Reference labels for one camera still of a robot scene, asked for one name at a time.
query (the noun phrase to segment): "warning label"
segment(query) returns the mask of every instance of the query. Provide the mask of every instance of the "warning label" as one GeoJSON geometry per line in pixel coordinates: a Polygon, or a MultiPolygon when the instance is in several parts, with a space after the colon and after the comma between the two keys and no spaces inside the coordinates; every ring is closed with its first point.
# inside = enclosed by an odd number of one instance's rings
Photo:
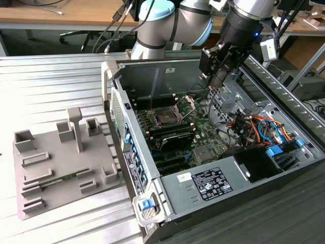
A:
{"type": "Polygon", "coordinates": [[[194,174],[192,179],[205,201],[233,191],[219,167],[194,174]]]}

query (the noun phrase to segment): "wooden desk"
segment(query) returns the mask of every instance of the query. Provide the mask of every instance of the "wooden desk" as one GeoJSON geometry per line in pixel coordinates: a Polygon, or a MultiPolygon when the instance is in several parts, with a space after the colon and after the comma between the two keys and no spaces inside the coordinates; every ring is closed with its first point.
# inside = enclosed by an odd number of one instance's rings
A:
{"type": "MultiPolygon", "coordinates": [[[[112,21],[115,11],[122,5],[122,0],[65,0],[59,3],[63,15],[52,13],[41,8],[23,5],[16,1],[9,8],[0,8],[0,29],[55,29],[102,31],[112,21]]],[[[224,17],[214,16],[212,33],[220,31],[224,17]]],[[[116,30],[119,23],[112,26],[116,30]]],[[[128,16],[121,31],[129,31],[137,22],[128,16]]],[[[288,36],[325,36],[325,31],[318,31],[302,19],[289,26],[284,40],[288,36]]],[[[1,48],[0,56],[5,52],[1,48]]]]}

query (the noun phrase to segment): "chair wheel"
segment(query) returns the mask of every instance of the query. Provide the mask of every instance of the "chair wheel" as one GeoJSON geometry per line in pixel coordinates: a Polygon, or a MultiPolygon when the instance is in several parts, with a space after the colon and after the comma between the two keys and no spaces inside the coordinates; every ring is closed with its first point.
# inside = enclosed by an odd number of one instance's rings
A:
{"type": "Polygon", "coordinates": [[[60,43],[61,44],[65,44],[66,43],[66,41],[64,40],[64,37],[60,37],[60,43]]]}

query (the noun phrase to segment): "3d printed holder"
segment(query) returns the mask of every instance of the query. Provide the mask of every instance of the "3d printed holder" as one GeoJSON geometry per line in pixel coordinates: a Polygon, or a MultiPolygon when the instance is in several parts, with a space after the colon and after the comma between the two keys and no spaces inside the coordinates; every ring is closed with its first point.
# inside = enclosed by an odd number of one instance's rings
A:
{"type": "Polygon", "coordinates": [[[20,219],[121,183],[98,120],[89,118],[85,125],[79,125],[82,113],[78,107],[67,109],[67,115],[66,121],[56,123],[57,131],[32,135],[25,130],[14,135],[20,219]]]}

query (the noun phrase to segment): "motherboard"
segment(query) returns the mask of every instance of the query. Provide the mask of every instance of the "motherboard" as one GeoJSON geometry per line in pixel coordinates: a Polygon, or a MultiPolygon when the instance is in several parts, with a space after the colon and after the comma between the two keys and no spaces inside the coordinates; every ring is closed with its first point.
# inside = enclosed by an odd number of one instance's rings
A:
{"type": "Polygon", "coordinates": [[[229,149],[209,122],[206,106],[190,95],[174,96],[169,101],[173,105],[154,107],[155,102],[148,100],[147,109],[136,110],[142,133],[162,175],[218,160],[229,149]]]}

